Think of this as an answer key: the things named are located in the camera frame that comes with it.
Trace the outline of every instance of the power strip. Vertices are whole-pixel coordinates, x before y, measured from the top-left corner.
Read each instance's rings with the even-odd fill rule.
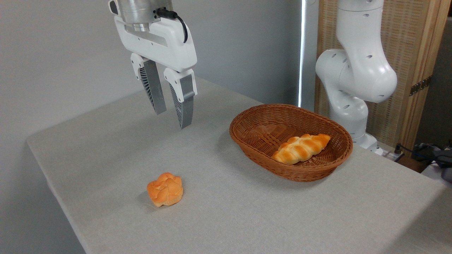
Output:
[[[394,150],[386,151],[386,150],[384,150],[384,149],[383,149],[383,154],[382,154],[383,157],[385,157],[385,158],[387,158],[387,159],[389,159],[389,160],[395,161],[395,162],[397,162],[398,160],[400,160],[400,158],[401,158],[403,155],[404,155],[403,153],[395,154],[395,153],[394,153]]]

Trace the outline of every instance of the wooden panel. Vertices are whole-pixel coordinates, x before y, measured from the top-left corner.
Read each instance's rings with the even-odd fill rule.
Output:
[[[381,21],[381,41],[385,55],[397,73],[397,88],[394,94],[382,103],[367,103],[369,117],[367,132],[378,141],[394,146],[403,135],[408,135],[406,126],[419,125],[414,113],[418,108],[408,105],[425,101],[425,90],[410,98],[411,86],[424,79],[424,70],[433,70],[435,52],[438,52],[436,37],[441,29],[435,15],[444,9],[444,2],[450,0],[386,0]],[[330,48],[342,48],[335,34],[337,0],[320,0],[318,55]],[[316,82],[316,112],[328,116],[328,98],[320,80]]]
[[[420,52],[423,54],[418,57],[413,84],[433,74],[450,3],[450,0],[432,1],[430,3],[423,34],[424,40],[422,40],[420,45]],[[400,143],[408,148],[413,148],[414,146],[427,92],[428,89],[424,89],[411,96],[408,101],[399,140]]]

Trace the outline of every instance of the braided bread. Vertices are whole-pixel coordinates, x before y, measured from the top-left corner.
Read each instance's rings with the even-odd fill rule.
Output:
[[[309,160],[313,155],[319,154],[330,141],[326,134],[291,137],[282,143],[278,151],[273,153],[272,159],[286,164],[295,164],[298,161]]]

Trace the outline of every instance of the door hinge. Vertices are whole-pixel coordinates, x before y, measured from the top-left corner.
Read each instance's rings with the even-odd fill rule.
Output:
[[[432,76],[424,79],[423,81],[413,85],[411,87],[410,96],[414,95],[415,93],[423,90],[424,88],[428,87],[430,85],[430,81],[432,80]]]

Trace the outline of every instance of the woven screen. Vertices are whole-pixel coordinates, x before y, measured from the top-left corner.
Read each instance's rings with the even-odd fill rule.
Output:
[[[394,146],[413,85],[414,63],[419,51],[428,0],[386,0],[381,21],[383,50],[391,67],[397,73],[397,89],[382,103],[369,103],[367,132],[378,141]],[[318,56],[331,48],[342,48],[335,34],[337,0],[321,0],[319,15]],[[328,116],[329,103],[325,89],[317,78],[317,113]]]

